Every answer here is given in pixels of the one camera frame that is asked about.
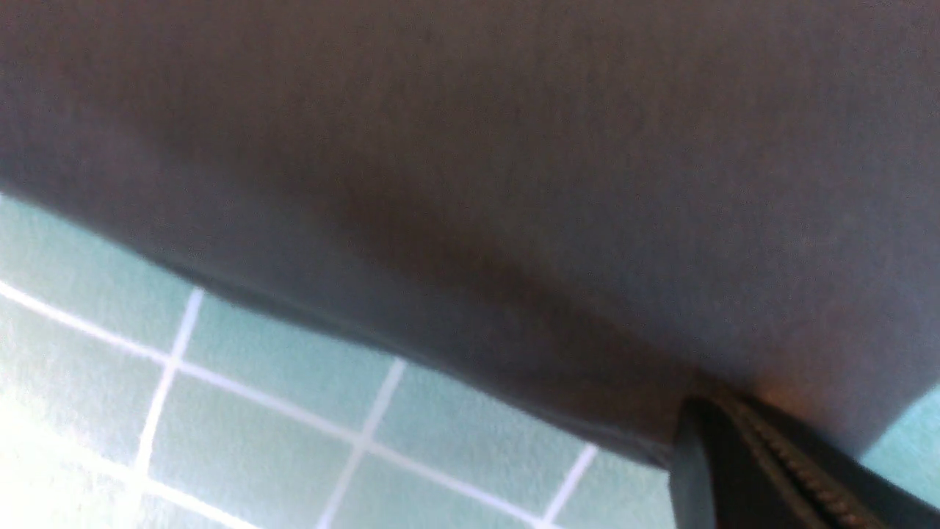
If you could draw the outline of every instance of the teal tile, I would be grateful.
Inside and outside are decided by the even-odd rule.
[[[940,386],[910,407],[862,463],[940,508]]]
[[[565,529],[672,529],[668,476],[600,453],[556,522]]]
[[[168,349],[191,287],[40,210],[0,203],[0,281],[127,338]]]
[[[0,298],[0,391],[105,457],[133,461],[161,371]]]
[[[375,457],[354,475],[333,529],[531,529]]]
[[[108,527],[124,489],[32,441],[8,436],[0,439],[0,476],[0,525],[11,529]]]
[[[213,298],[202,306],[186,358],[356,429],[392,362]]]
[[[584,444],[482,393],[410,367],[377,432],[402,454],[542,512]]]
[[[138,514],[137,529],[227,529],[222,523],[152,496],[144,497]]]
[[[166,400],[158,481],[267,529],[313,525],[350,453],[341,441],[189,377]]]

